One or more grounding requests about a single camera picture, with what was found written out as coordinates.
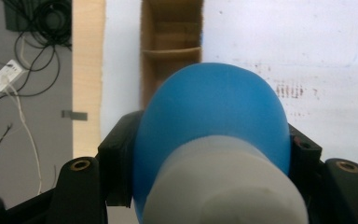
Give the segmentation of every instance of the brown box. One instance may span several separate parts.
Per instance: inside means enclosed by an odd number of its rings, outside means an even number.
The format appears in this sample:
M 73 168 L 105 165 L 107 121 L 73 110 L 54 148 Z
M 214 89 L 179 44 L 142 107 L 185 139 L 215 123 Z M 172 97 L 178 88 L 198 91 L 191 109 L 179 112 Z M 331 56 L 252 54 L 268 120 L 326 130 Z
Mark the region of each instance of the brown box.
M 141 12 L 142 107 L 169 76 L 200 62 L 202 0 L 144 0 Z

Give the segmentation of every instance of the blue object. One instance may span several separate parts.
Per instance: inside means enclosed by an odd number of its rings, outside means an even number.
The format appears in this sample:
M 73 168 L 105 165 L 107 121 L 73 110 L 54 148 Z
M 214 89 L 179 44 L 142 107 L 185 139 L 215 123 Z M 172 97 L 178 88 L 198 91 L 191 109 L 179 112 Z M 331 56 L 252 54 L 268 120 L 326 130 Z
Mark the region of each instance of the blue object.
M 243 139 L 288 174 L 288 123 L 269 84 L 233 65 L 193 64 L 167 79 L 142 118 L 133 158 L 133 197 L 140 220 L 161 164 L 182 144 L 208 135 Z

